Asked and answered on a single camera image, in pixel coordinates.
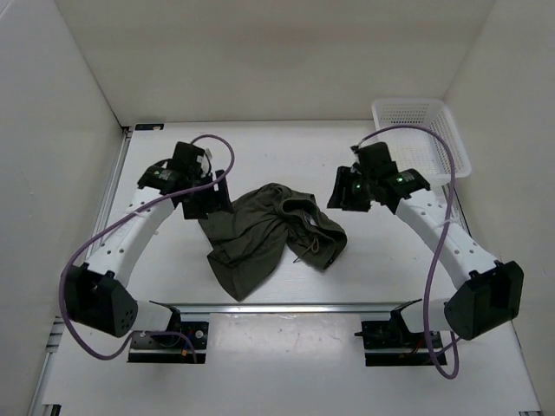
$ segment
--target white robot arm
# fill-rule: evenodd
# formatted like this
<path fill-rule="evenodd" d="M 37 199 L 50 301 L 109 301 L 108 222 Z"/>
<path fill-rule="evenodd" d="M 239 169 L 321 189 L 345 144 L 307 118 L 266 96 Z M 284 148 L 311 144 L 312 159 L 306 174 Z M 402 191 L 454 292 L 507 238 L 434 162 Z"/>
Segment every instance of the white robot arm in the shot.
<path fill-rule="evenodd" d="M 135 301 L 127 292 L 129 277 L 158 227 L 181 205 L 185 219 L 206 218 L 231 211 L 225 178 L 210 187 L 209 154 L 178 142 L 171 159 L 146 170 L 126 214 L 134 214 L 115 229 L 80 266 L 72 265 L 64 284 L 64 301 L 72 321 L 115 337 L 130 331 L 180 331 L 180 312 L 156 302 Z M 224 171 L 217 171 L 219 178 Z M 169 194 L 203 186 L 203 191 L 170 198 Z M 168 199 L 152 201 L 168 195 Z"/>
<path fill-rule="evenodd" d="M 357 162 L 338 168 L 328 208 L 368 211 L 372 201 L 386 205 L 435 251 L 446 207 L 429 183 L 413 169 L 398 172 L 383 142 L 355 146 L 353 151 Z M 451 299 L 430 301 L 432 331 L 450 330 L 471 340 L 517 316 L 524 275 L 515 262 L 501 263 L 456 223 L 449 225 L 440 262 L 457 292 Z M 391 316 L 402 333 L 424 331 L 421 299 L 402 304 Z"/>

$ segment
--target white floor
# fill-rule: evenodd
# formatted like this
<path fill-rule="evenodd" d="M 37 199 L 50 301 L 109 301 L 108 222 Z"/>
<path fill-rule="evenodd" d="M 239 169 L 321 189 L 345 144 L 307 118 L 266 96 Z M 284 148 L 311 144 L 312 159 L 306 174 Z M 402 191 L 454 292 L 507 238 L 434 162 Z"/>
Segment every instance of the white floor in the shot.
<path fill-rule="evenodd" d="M 228 178 L 235 199 L 268 182 L 316 195 L 324 208 L 336 168 L 353 162 L 349 146 L 371 122 L 268 122 L 166 125 L 135 132 L 110 222 L 128 204 L 135 183 L 153 162 L 171 156 L 177 140 L 201 133 L 228 139 L 236 167 Z M 209 140 L 214 168 L 225 148 Z M 326 211 L 347 231 L 346 251 L 324 273 L 284 258 L 248 303 L 405 302 L 422 295 L 431 253 L 383 207 L 368 214 Z M 175 212 L 160 227 L 132 275 L 137 299 L 174 303 L 232 303 L 208 266 L 210 244 L 198 224 Z M 436 296 L 454 289 L 443 268 Z M 513 327 L 506 324 L 460 347 L 461 371 L 443 380 L 432 367 L 365 367 L 360 317 L 212 315 L 207 362 L 202 366 L 100 362 L 65 334 L 44 403 L 70 414 L 428 414 L 518 415 L 539 409 Z M 121 340 L 87 328 L 101 351 Z"/>

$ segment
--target white plastic basket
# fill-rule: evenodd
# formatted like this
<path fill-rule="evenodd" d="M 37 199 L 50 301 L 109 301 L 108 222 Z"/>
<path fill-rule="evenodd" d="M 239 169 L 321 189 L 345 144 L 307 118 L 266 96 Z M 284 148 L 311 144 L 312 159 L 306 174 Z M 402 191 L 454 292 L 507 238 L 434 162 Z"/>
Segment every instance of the white plastic basket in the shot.
<path fill-rule="evenodd" d="M 372 114 L 376 129 L 395 124 L 414 124 L 438 133 L 451 149 L 456 178 L 464 178 L 472 171 L 453 116 L 443 101 L 419 98 L 380 99 L 372 103 Z M 403 128 L 378 134 L 375 141 L 385 141 L 388 144 L 391 157 L 397 162 L 400 171 L 414 168 L 431 186 L 449 182 L 449 161 L 445 150 L 429 134 Z"/>

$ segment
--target cloth fold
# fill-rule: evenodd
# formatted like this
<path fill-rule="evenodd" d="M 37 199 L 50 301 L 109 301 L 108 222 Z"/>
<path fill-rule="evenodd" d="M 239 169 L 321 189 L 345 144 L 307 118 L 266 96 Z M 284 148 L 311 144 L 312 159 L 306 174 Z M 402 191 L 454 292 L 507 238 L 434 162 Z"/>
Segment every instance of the cloth fold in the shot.
<path fill-rule="evenodd" d="M 344 229 L 314 195 L 268 184 L 233 202 L 234 213 L 199 221 L 212 245 L 207 256 L 224 290 L 244 300 L 278 266 L 285 245 L 317 269 L 327 269 L 347 245 Z"/>

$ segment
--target wire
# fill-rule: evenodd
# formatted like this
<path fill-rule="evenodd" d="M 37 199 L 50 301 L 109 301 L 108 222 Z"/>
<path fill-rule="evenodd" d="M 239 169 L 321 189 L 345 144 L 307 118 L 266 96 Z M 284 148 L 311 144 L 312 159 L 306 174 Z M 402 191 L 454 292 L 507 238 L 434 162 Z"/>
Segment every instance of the wire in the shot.
<path fill-rule="evenodd" d="M 443 347 L 442 349 L 440 349 L 437 353 L 435 353 L 435 355 L 437 357 L 441 357 L 442 355 L 444 355 L 449 349 L 451 349 L 453 347 L 454 344 L 457 344 L 460 340 L 462 340 L 462 338 L 460 338 L 459 336 L 454 340 L 451 341 L 450 343 L 448 343 L 445 347 Z M 424 361 L 422 363 L 423 366 L 425 366 L 426 364 L 428 364 L 429 362 L 431 362 L 432 359 L 430 358 L 427 361 Z"/>
<path fill-rule="evenodd" d="M 428 348 L 428 353 L 430 354 L 430 359 L 434 363 L 435 368 L 437 371 L 446 379 L 452 380 L 454 379 L 457 374 L 459 373 L 459 349 L 457 348 L 457 341 L 455 338 L 455 334 L 451 332 L 451 344 L 453 346 L 453 355 L 454 355 L 454 366 L 453 372 L 447 373 L 442 367 L 440 362 L 437 359 L 437 355 L 434 351 L 434 346 L 432 344 L 432 336 L 430 335 L 430 294 L 432 291 L 432 281 L 434 280 L 434 273 L 435 268 L 437 267 L 437 263 L 440 260 L 441 250 L 443 249 L 443 245 L 447 238 L 447 233 L 449 231 L 449 225 L 451 224 L 451 211 L 453 209 L 453 201 L 454 201 L 454 158 L 453 154 L 451 153 L 451 149 L 449 149 L 449 145 L 447 142 L 436 132 L 433 132 L 429 128 L 425 128 L 422 126 L 413 126 L 410 124 L 397 124 L 394 126 L 384 127 L 380 130 L 369 134 L 368 136 L 364 137 L 359 143 L 360 146 L 366 140 L 371 139 L 378 134 L 388 132 L 389 130 L 396 130 L 399 128 L 411 128 L 414 130 L 420 130 L 421 132 L 428 133 L 432 137 L 434 137 L 445 149 L 445 153 L 447 154 L 447 159 L 449 161 L 449 170 L 450 170 L 450 181 L 449 181 L 449 194 L 447 195 L 447 209 L 445 210 L 445 223 L 443 224 L 443 230 L 440 234 L 440 239 L 437 242 L 437 246 L 435 247 L 434 256 L 432 257 L 432 263 L 430 264 L 430 268 L 428 271 L 428 276 L 426 278 L 426 286 L 424 288 L 424 297 L 423 297 L 423 310 L 424 310 L 424 340 L 426 341 L 426 347 Z"/>
<path fill-rule="evenodd" d="M 227 140 L 222 139 L 219 136 L 216 136 L 214 134 L 202 134 L 201 136 L 197 137 L 196 139 L 194 139 L 191 143 L 195 143 L 198 140 L 201 139 L 215 139 L 218 140 L 220 142 L 222 142 L 227 149 L 229 150 L 230 156 L 231 156 L 231 160 L 229 163 L 229 166 L 227 167 L 227 169 L 225 169 L 224 173 L 216 178 L 213 182 L 206 184 L 206 185 L 202 185 L 202 186 L 195 186 L 194 188 L 189 188 L 189 189 L 185 189 L 182 191 L 177 191 L 174 193 L 168 193 L 167 195 L 163 195 L 160 196 L 159 198 L 153 199 L 152 201 L 147 202 L 144 205 L 141 205 L 139 208 L 137 208 L 135 211 L 128 213 L 125 217 L 119 219 L 118 221 L 116 221 L 115 223 L 113 223 L 112 225 L 110 225 L 108 228 L 102 230 L 101 232 L 99 232 L 98 234 L 96 234 L 95 236 L 91 237 L 88 241 L 86 241 L 79 249 L 77 249 L 77 251 L 69 258 L 68 263 L 65 265 L 65 267 L 63 268 L 62 271 L 62 276 L 60 278 L 60 286 L 58 288 L 58 302 L 60 305 L 60 312 L 62 313 L 62 319 L 63 322 L 66 324 L 66 327 L 68 328 L 69 333 L 71 334 L 71 336 L 73 336 L 73 338 L 75 339 L 75 341 L 77 342 L 77 344 L 79 344 L 79 346 L 81 348 L 83 348 L 87 353 L 89 353 L 90 355 L 92 355 L 93 357 L 95 357 L 97 360 L 102 360 L 102 361 L 109 361 L 109 360 L 113 360 L 115 357 L 117 357 L 118 355 L 120 355 L 123 350 L 125 349 L 125 347 L 128 345 L 128 343 L 131 341 L 131 338 L 133 337 L 133 334 L 136 331 L 131 332 L 127 338 L 125 339 L 125 341 L 123 342 L 123 344 L 121 344 L 121 347 L 113 354 L 110 355 L 104 355 L 104 354 L 99 354 L 96 351 L 94 351 L 79 335 L 79 333 L 77 332 L 77 330 L 75 329 L 72 321 L 69 319 L 69 314 L 68 314 L 68 309 L 66 306 L 66 300 L 65 300 L 65 296 L 64 296 L 64 292 L 65 292 L 65 287 L 66 287 L 66 282 L 68 280 L 68 273 L 69 270 L 71 269 L 71 266 L 73 265 L 73 263 L 75 263 L 75 261 L 77 260 L 77 258 L 85 252 L 85 250 L 92 245 L 95 241 L 98 241 L 99 239 L 103 238 L 104 236 L 106 236 L 108 233 L 118 229 L 119 227 L 121 227 L 122 225 L 124 225 L 127 221 L 129 221 L 131 218 L 133 218 L 137 213 L 143 212 L 145 210 L 147 210 L 148 208 L 152 207 L 153 205 L 158 204 L 159 202 L 165 201 L 166 199 L 170 199 L 170 198 L 176 198 L 176 197 L 181 197 L 183 195 L 187 195 L 189 193 L 194 193 L 194 192 L 200 192 L 200 191 L 204 191 L 205 189 L 209 189 L 212 188 L 213 186 L 215 186 L 217 183 L 219 183 L 220 181 L 222 181 L 227 174 L 229 173 L 229 171 L 233 168 L 233 165 L 235 164 L 235 152 L 233 151 L 232 145 L 230 145 Z M 189 340 L 186 336 L 184 336 L 183 334 L 179 333 L 179 332 L 173 332 L 173 331 L 156 331 L 156 332 L 147 332 L 147 334 L 150 335 L 178 335 L 182 338 L 184 338 L 185 342 L 187 342 L 187 345 L 189 345 L 189 347 L 192 349 L 193 351 L 193 358 L 196 361 L 196 354 L 194 352 L 194 347 L 191 343 L 191 340 Z"/>

